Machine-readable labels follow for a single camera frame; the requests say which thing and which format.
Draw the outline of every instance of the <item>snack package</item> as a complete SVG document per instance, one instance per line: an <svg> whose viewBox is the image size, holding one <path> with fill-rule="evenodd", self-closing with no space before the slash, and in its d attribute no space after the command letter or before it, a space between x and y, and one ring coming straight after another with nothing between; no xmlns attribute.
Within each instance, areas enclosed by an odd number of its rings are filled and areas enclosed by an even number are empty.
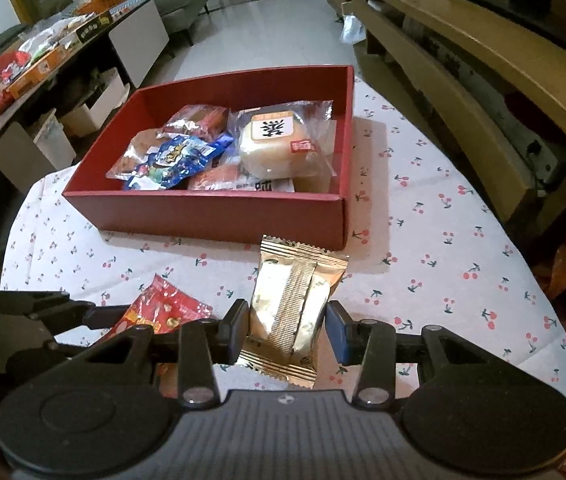
<svg viewBox="0 0 566 480"><path fill-rule="evenodd" d="M173 332L183 323L205 319L212 315L212 308L195 300L167 280L154 275L154 280L130 305L123 317L101 340L120 334L133 325L147 324L155 334ZM154 370L154 384L163 397L176 398L178 364L159 363Z"/></svg>
<svg viewBox="0 0 566 480"><path fill-rule="evenodd" d="M176 134L191 135L213 142L225 131L229 110L222 106L183 106L160 130L173 137Z"/></svg>
<svg viewBox="0 0 566 480"><path fill-rule="evenodd" d="M316 176L325 165L320 142L332 101L296 101L231 114L240 163L263 180Z"/></svg>
<svg viewBox="0 0 566 480"><path fill-rule="evenodd" d="M325 305L347 266L346 256L264 236L250 304L250 332L237 364L313 387Z"/></svg>
<svg viewBox="0 0 566 480"><path fill-rule="evenodd" d="M106 173L107 178L128 180L139 164L147 162L152 153L158 152L160 146L169 137L159 133L158 128L150 128L138 132L125 150L125 153L114 163L114 166Z"/></svg>
<svg viewBox="0 0 566 480"><path fill-rule="evenodd" d="M188 189L294 192L294 182L290 178L263 180L242 172L239 164L220 164L190 178Z"/></svg>
<svg viewBox="0 0 566 480"><path fill-rule="evenodd" d="M208 162L221 155L233 142L232 136L223 134L207 144L198 137L175 135L164 142L157 153L134 170L123 189L170 189L181 180L205 169Z"/></svg>

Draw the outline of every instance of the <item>wooden drawer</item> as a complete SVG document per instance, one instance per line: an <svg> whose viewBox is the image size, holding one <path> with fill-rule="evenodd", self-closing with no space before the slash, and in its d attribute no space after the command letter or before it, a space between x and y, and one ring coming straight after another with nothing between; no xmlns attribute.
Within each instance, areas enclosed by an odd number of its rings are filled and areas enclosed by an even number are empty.
<svg viewBox="0 0 566 480"><path fill-rule="evenodd" d="M498 218L508 221L534 197L534 179L502 131L471 94L399 27L364 0L352 0L352 10L445 121Z"/></svg>

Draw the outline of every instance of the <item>red candy packet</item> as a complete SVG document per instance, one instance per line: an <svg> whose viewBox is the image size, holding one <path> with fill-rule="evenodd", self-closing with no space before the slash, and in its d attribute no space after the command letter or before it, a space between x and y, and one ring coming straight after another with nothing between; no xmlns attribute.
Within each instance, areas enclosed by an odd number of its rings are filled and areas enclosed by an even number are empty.
<svg viewBox="0 0 566 480"><path fill-rule="evenodd" d="M133 325L147 324L155 334L176 330L183 323L212 315L212 307L185 294L158 274L130 305L123 317L101 340L110 339Z"/></svg>

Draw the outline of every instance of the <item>chair leg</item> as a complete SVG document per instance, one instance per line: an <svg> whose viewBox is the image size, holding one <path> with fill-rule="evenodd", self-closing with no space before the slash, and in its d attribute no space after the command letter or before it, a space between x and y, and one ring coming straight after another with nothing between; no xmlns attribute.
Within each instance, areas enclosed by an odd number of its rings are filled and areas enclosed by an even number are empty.
<svg viewBox="0 0 566 480"><path fill-rule="evenodd" d="M183 30L183 34L185 34L185 37L188 39L189 46L194 46L194 42L192 41L192 35L189 33L188 28Z"/></svg>

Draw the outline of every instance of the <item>tablecloth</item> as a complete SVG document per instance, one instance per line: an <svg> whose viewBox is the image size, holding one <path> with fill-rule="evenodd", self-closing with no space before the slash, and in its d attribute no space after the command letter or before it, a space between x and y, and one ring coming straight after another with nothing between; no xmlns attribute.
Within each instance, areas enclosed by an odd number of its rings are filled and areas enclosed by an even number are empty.
<svg viewBox="0 0 566 480"><path fill-rule="evenodd" d="M566 333L495 216L389 102L359 79L354 87L350 261L333 298L355 319L381 319L399 332L443 325L566 396ZM158 273L217 317L251 297L258 246L99 232L61 196L73 171L29 191L10 232L3 290L66 290L75 300L125 304ZM86 346L102 333L79 327L57 340ZM223 395L287 387L242 367L215 372ZM338 365L324 334L318 376L315 388L351 393L356 382L356 367ZM397 395L417 386L415 365L398 365Z"/></svg>

